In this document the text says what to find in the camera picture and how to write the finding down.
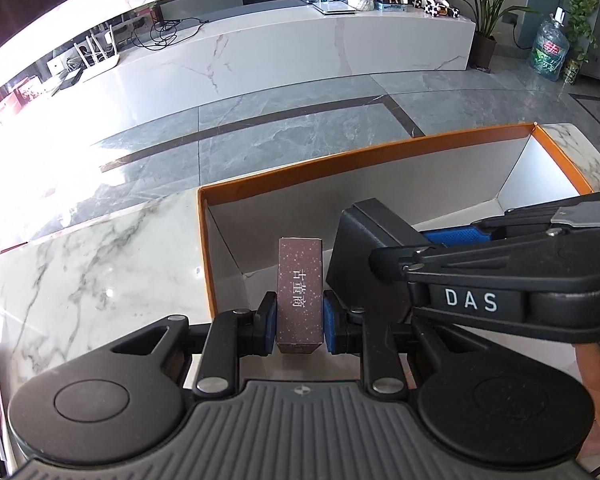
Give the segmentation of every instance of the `open cardboard box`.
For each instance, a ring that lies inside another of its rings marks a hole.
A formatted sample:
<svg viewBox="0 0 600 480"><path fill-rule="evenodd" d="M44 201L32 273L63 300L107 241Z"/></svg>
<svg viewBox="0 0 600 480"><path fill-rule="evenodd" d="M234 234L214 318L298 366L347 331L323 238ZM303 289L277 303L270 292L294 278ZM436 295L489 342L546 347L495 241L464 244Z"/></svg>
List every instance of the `open cardboard box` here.
<svg viewBox="0 0 600 480"><path fill-rule="evenodd" d="M536 124L392 142L201 187L211 314L255 310L268 290L276 290L282 237L323 240L326 276L340 214L361 200L377 198L416 229L428 230L590 192L580 171ZM506 343L513 336L492 338ZM310 356L276 351L241 364L243 376L252 378L340 380L360 373L359 359L328 356L325 345Z"/></svg>

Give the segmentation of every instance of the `small brown box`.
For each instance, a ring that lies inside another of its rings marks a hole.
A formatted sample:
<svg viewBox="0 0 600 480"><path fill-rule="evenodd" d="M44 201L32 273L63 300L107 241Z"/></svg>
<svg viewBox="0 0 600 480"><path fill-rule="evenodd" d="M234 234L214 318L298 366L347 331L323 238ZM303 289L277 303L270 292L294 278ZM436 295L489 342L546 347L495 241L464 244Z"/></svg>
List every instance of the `small brown box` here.
<svg viewBox="0 0 600 480"><path fill-rule="evenodd" d="M283 354L322 344L322 240L280 238L276 335Z"/></svg>

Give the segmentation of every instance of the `marble table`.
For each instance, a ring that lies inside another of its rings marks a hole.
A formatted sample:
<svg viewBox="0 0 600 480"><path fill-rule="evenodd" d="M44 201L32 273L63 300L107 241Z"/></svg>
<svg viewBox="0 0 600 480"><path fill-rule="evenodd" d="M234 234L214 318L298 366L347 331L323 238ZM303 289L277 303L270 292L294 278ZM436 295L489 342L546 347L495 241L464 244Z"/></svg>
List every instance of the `marble table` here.
<svg viewBox="0 0 600 480"><path fill-rule="evenodd" d="M584 135L572 124L544 129L600 191L600 154ZM5 401L29 378L161 317L211 320L196 197L192 189L0 255ZM502 339L528 353L526 341ZM562 350L550 364L577 374L573 349Z"/></svg>

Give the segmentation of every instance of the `white vase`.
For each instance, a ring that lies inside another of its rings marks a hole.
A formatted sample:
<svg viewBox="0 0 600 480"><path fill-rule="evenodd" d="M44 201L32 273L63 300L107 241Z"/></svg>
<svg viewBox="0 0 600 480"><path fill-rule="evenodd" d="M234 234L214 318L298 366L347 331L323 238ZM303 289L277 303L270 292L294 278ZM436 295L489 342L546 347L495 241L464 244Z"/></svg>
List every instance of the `white vase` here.
<svg viewBox="0 0 600 480"><path fill-rule="evenodd" d="M363 12L374 10L376 5L374 0L347 0L347 3L349 4L349 7L353 7L354 9Z"/></svg>

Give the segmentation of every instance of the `ribbed gray panel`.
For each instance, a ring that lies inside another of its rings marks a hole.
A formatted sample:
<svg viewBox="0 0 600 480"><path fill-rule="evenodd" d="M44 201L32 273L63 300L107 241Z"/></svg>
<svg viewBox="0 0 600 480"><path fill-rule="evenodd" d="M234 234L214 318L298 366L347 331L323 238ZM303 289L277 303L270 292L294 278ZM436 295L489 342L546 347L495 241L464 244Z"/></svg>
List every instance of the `ribbed gray panel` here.
<svg viewBox="0 0 600 480"><path fill-rule="evenodd" d="M575 463L503 472L432 444L410 410L355 383L251 381L230 400L200 404L163 448L133 463L69 471L31 462L17 480L583 480Z"/></svg>

